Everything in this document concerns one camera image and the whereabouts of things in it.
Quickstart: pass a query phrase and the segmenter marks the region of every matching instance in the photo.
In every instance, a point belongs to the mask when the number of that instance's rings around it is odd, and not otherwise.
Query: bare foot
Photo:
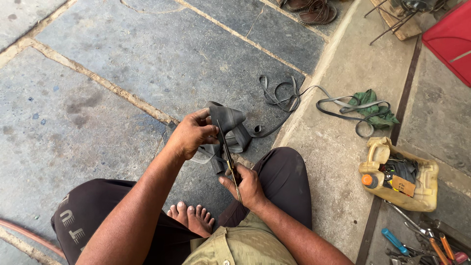
[[[202,237],[210,237],[212,232],[212,225],[214,224],[214,218],[211,218],[211,214],[206,212],[206,208],[201,205],[188,207],[188,229],[191,232],[197,233]]]
[[[195,211],[195,207],[190,206],[185,211],[186,207],[185,203],[181,201],[177,206],[170,206],[167,215],[188,227],[193,233],[204,238],[211,236],[214,218],[211,218],[211,214],[206,212],[206,208],[198,205]]]
[[[170,210],[167,212],[167,215],[188,227],[187,206],[183,201],[179,202],[177,206],[170,206]]]

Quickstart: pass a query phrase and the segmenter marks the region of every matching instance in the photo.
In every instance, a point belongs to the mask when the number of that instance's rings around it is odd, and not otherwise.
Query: blue screwdriver handle
[[[399,251],[401,251],[401,253],[404,255],[404,256],[408,256],[409,255],[409,250],[407,250],[402,244],[401,244],[401,241],[399,241],[392,233],[391,231],[389,231],[389,229],[387,228],[383,228],[381,230],[381,233],[387,238],[389,239],[389,241],[391,241],[391,243],[399,249]]]

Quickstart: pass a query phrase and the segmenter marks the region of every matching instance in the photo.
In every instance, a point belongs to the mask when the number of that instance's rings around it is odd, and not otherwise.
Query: brown sandal
[[[298,12],[308,9],[314,3],[314,0],[288,0],[287,2],[286,7],[289,11]]]
[[[299,13],[299,23],[303,25],[327,24],[337,16],[337,9],[324,0],[315,0],[307,12]]]

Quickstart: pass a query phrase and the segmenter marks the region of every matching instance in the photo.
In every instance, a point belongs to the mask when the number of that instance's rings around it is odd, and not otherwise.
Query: copper pipe
[[[67,259],[64,255],[64,252],[62,251],[62,249],[56,247],[55,245],[53,245],[51,242],[45,240],[44,238],[38,236],[37,234],[33,233],[33,232],[30,232],[28,230],[26,230],[25,228],[23,227],[19,227],[18,225],[16,224],[12,224],[10,222],[7,222],[3,219],[0,219],[0,225],[3,225],[13,231],[16,231],[22,235],[24,235],[25,237],[27,238],[30,238],[36,242],[38,242],[39,244],[47,247],[48,249],[54,251],[57,255],[61,256],[62,258],[64,258],[65,260]]]

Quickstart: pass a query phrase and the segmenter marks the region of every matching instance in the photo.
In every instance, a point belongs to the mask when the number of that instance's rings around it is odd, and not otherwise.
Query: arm
[[[353,264],[332,244],[268,200],[263,193],[257,172],[238,163],[235,166],[242,177],[239,192],[244,206],[268,225],[298,264]],[[234,198],[237,198],[236,187],[232,180],[220,177],[219,182],[232,193]]]
[[[209,109],[187,115],[142,177],[98,227],[77,265],[142,264],[149,251],[160,211],[185,160],[198,146],[219,143]]]

